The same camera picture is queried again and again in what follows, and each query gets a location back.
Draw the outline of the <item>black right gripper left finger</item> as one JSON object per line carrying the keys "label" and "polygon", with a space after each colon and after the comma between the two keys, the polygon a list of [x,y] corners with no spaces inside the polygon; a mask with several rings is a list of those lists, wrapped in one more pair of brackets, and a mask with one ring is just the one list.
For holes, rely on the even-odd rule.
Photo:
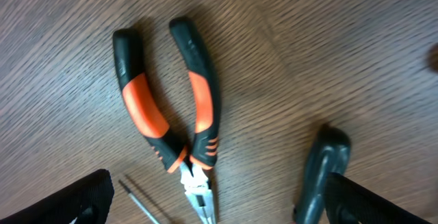
{"label": "black right gripper left finger", "polygon": [[113,197],[110,172],[99,169],[1,219],[1,224],[105,224]]}

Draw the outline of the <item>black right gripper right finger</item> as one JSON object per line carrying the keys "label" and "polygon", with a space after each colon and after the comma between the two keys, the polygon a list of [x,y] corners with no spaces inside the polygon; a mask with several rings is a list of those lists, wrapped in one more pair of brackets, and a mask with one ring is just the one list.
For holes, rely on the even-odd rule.
{"label": "black right gripper right finger", "polygon": [[331,224],[430,224],[339,173],[327,177],[324,204]]}

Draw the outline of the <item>green handle screwdriver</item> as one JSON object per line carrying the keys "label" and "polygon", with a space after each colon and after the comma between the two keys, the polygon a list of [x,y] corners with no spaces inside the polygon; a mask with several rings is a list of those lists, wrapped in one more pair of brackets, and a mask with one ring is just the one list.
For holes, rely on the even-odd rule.
{"label": "green handle screwdriver", "polygon": [[153,222],[153,224],[160,224],[160,222],[149,212],[146,206],[133,194],[126,184],[124,184],[120,179],[118,180],[118,183],[122,186],[129,198],[139,207],[139,209],[141,209],[141,211],[149,218],[150,221]]}

